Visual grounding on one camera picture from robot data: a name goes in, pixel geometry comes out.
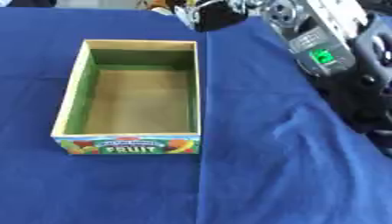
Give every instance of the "blue cloth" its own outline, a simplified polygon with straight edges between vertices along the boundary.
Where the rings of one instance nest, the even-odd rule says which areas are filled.
[[[260,19],[209,33],[149,11],[0,9],[0,21],[0,223],[392,223],[392,160]],[[202,155],[67,156],[49,134],[83,39],[198,41]]]

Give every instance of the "box label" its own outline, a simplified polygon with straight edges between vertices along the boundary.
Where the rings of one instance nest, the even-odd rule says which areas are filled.
[[[197,154],[200,147],[200,140],[195,138],[118,137],[59,140],[59,143],[70,154]]]

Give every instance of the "fruit box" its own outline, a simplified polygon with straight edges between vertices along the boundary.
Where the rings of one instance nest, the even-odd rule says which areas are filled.
[[[85,40],[52,137],[70,154],[199,153],[196,42]]]

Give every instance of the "green indicator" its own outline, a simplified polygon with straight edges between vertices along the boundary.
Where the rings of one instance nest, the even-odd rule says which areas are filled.
[[[326,49],[316,49],[311,51],[311,57],[319,64],[334,61],[334,57]]]

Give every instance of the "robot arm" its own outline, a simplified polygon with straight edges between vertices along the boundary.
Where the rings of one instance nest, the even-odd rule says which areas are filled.
[[[199,32],[258,11],[342,120],[392,155],[392,31],[377,14],[355,0],[191,0],[172,8]]]

